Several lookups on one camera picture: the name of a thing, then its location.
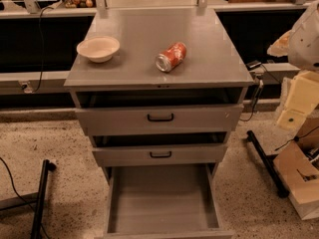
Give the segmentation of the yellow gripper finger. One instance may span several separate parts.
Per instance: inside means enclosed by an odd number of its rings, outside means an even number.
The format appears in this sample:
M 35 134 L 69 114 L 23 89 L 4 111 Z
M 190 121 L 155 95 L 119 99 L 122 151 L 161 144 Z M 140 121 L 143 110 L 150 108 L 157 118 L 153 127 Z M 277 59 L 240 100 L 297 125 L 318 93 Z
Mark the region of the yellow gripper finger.
M 276 124 L 287 130 L 299 129 L 318 105 L 318 73 L 301 71 L 293 79 L 284 78 Z

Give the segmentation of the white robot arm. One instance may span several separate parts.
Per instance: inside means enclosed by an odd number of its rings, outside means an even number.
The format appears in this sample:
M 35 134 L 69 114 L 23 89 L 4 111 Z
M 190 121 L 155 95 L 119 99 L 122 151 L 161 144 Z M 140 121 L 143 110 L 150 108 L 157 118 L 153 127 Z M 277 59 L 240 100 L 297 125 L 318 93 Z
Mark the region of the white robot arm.
M 301 127 L 319 105 L 319 1 L 312 2 L 292 29 L 267 50 L 274 57 L 288 58 L 300 72 L 288 83 L 286 98 L 280 103 L 277 124 L 285 129 Z

